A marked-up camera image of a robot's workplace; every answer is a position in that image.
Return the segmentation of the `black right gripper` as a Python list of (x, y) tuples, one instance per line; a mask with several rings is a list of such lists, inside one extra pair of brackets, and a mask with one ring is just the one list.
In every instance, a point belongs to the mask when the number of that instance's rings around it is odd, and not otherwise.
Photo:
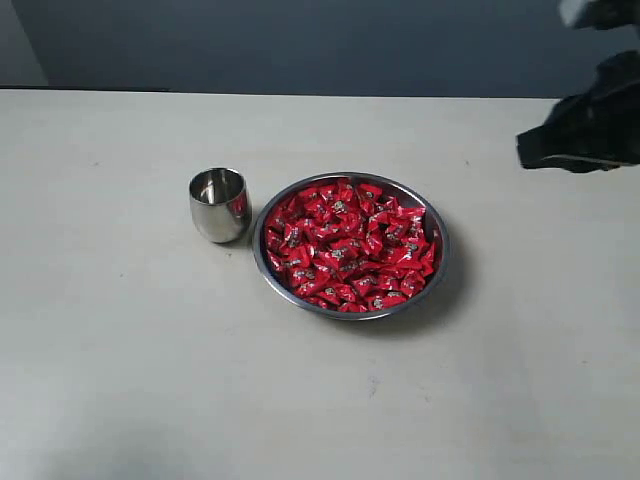
[(639, 164), (639, 52), (596, 68), (591, 87), (557, 102), (539, 126), (519, 134), (524, 169), (584, 174)]

